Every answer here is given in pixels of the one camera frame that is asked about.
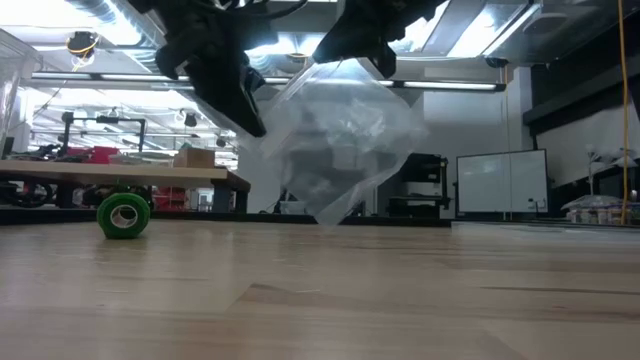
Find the ceiling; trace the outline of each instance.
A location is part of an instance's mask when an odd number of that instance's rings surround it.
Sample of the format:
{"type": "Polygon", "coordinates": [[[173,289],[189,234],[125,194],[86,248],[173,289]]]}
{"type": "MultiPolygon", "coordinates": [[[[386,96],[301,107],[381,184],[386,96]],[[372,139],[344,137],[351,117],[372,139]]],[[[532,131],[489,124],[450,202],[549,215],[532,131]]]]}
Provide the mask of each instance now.
{"type": "MultiPolygon", "coordinates": [[[[66,49],[66,40],[77,30],[100,36],[96,55],[83,63],[81,72],[149,73],[156,71],[153,49],[161,46],[162,24],[152,15],[141,16],[125,0],[7,0],[11,11],[0,12],[0,27],[40,51],[44,70],[71,71],[78,59],[66,49]],[[111,13],[110,22],[78,4],[102,3],[111,13]],[[131,45],[143,42],[142,48],[131,45]]],[[[409,26],[404,39],[391,43],[398,53],[398,71],[394,79],[416,81],[487,82],[501,81],[500,72],[489,67],[483,56],[507,58],[527,65],[548,63],[566,56],[617,21],[613,0],[450,0],[436,10],[431,21],[420,19],[409,26]]],[[[291,6],[292,0],[271,0],[270,11],[291,6]]],[[[292,76],[303,62],[288,54],[311,55],[338,18],[344,0],[310,2],[301,10],[273,21],[277,44],[248,52],[252,64],[265,76],[292,76]]],[[[625,0],[625,13],[640,9],[640,0],[625,0]]],[[[370,72],[377,72],[365,63],[370,72]]],[[[62,128],[63,111],[109,113],[145,117],[151,134],[177,134],[180,137],[150,138],[155,148],[173,149],[184,141],[215,147],[215,139],[233,140],[233,134],[221,132],[215,116],[193,101],[184,91],[132,91],[124,89],[39,88],[25,92],[37,116],[34,129],[54,132],[62,128]],[[197,115],[198,125],[185,128],[180,111],[197,115]],[[197,134],[199,138],[186,138],[197,134]]],[[[408,102],[416,96],[403,90],[398,94],[408,102]]],[[[277,91],[266,91],[273,94],[277,91]]],[[[132,131],[130,125],[118,126],[132,131]]],[[[96,125],[78,123],[74,130],[94,130],[96,125]]],[[[38,135],[43,141],[54,134],[38,135]]],[[[121,141],[112,134],[105,137],[74,137],[78,145],[92,141],[107,144],[121,141]]],[[[232,148],[220,149],[229,151],[232,148]]]]}

